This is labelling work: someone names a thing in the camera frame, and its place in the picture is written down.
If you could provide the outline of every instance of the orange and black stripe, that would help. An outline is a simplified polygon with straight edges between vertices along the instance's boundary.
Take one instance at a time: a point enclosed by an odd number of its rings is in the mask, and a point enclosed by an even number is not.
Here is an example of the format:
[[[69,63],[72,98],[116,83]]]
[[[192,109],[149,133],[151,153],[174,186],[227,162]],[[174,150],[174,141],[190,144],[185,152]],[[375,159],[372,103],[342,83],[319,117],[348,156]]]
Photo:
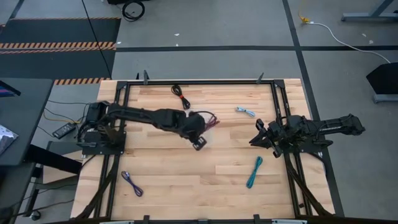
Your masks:
[[[32,53],[50,53],[50,52],[79,52],[88,50],[98,50],[97,47],[80,48],[80,49],[52,49],[52,50],[10,50],[0,51],[0,54],[32,54]],[[101,50],[116,50],[115,47],[104,47]]]
[[[87,17],[72,17],[72,18],[13,18],[10,20],[67,20],[67,19],[87,19]],[[120,19],[120,17],[90,17],[90,19]]]
[[[67,78],[55,80],[54,85],[98,84],[102,80],[110,80],[110,78]]]
[[[114,42],[44,42],[44,43],[0,43],[0,49],[75,49],[75,48],[92,48],[98,45],[102,49],[114,47]]]

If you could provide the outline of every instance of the gray floor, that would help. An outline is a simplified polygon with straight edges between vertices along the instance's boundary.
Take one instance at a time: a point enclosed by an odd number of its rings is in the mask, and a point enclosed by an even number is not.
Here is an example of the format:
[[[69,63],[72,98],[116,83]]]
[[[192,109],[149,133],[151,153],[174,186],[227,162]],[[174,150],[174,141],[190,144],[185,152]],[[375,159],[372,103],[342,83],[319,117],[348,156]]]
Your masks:
[[[6,21],[17,1],[0,2],[0,23]],[[116,6],[100,0],[86,0],[91,17],[120,16]],[[337,38],[352,45],[397,45],[398,23],[341,22],[343,12],[370,11],[378,0],[306,0],[302,15],[330,26]],[[301,45],[335,46],[325,28],[301,25],[297,17],[300,0],[289,0]],[[287,19],[280,0],[152,0],[145,2],[145,16],[133,23],[122,20],[118,47],[283,45],[292,46]],[[395,1],[387,10],[398,9]],[[17,17],[85,17],[80,0],[25,0]],[[398,51],[379,52],[398,62]],[[373,91],[365,76],[385,63],[361,52],[304,52],[305,63],[322,119],[353,113],[367,131],[358,137],[330,136],[331,160],[347,217],[398,220],[398,104],[371,101]],[[115,79],[135,78],[147,70],[156,78],[301,78],[295,52],[289,51],[205,51],[117,53]],[[50,99],[95,101],[98,85],[55,86]],[[77,119],[82,106],[48,103],[48,109]],[[42,120],[49,132],[61,123]],[[51,140],[37,130],[34,144]],[[46,192],[36,207],[73,198],[71,191]],[[36,223],[66,220],[71,204],[42,211]],[[19,218],[18,223],[30,223]]]

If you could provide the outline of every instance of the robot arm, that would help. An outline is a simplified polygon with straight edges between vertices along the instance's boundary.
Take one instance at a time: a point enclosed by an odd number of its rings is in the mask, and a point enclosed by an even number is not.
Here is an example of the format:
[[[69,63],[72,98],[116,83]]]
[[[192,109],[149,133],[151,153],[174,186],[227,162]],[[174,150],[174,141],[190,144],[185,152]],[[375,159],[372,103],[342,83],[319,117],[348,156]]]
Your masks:
[[[274,156],[279,157],[283,152],[318,152],[333,144],[330,140],[320,140],[320,135],[342,133],[346,135],[360,135],[365,128],[357,117],[352,114],[337,119],[312,121],[304,116],[292,115],[286,117],[287,122],[280,124],[273,121],[264,128],[261,119],[256,121],[259,134],[249,143],[252,146],[264,148],[272,147]]]
[[[201,135],[211,128],[199,113],[201,112],[191,112],[187,117],[185,112],[180,110],[159,109],[151,111],[123,107],[117,103],[93,103],[87,112],[85,123],[79,130],[78,142],[81,142],[80,145],[83,147],[97,142],[106,142],[108,147],[117,147],[124,144],[125,135],[113,129],[109,124],[117,119],[125,119],[151,124],[163,131],[176,133],[181,138],[192,142],[193,147],[199,151],[206,144],[206,140]],[[213,115],[211,120],[215,121],[216,117]],[[83,133],[85,134],[84,142],[81,141]]]

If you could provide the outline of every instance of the wooden tabletop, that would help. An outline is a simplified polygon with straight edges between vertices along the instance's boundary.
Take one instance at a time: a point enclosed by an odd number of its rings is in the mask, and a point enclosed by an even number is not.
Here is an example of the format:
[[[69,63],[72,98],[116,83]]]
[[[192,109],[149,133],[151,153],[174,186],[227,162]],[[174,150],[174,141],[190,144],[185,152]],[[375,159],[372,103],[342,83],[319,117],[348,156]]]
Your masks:
[[[116,83],[102,81],[98,100],[113,101]],[[310,118],[300,79],[285,79],[285,85],[292,114]],[[220,124],[203,135],[208,144],[196,151],[189,141],[174,133],[149,124],[126,122],[126,151],[121,156],[119,172],[128,171],[144,195],[137,197],[119,175],[112,220],[142,220],[144,215],[150,215],[151,220],[251,219],[254,214],[261,218],[293,218],[283,157],[276,159],[272,149],[249,145],[257,134],[257,118],[266,124],[275,120],[270,85],[181,88],[193,111],[211,111]],[[182,110],[181,100],[170,92],[170,86],[133,86],[128,106]],[[254,111],[256,117],[235,112],[237,106]],[[248,189],[246,181],[257,156],[263,158],[263,163],[253,187]],[[334,212],[323,164],[307,154],[301,156],[308,188],[329,212]],[[102,163],[103,156],[96,156],[82,170],[71,217],[77,216],[95,194]],[[107,199],[106,192],[102,214]]]

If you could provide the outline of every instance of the black stand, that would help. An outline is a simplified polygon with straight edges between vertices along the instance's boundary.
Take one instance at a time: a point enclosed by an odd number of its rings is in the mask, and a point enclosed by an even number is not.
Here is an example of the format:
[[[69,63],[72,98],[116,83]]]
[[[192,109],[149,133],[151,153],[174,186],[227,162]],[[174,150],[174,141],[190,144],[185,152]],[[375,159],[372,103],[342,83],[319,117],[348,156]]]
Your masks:
[[[42,149],[34,145],[30,145],[25,159],[31,162],[36,162],[44,166],[53,167],[62,171],[70,172],[72,174],[79,174],[81,162],[63,157],[54,152]]]

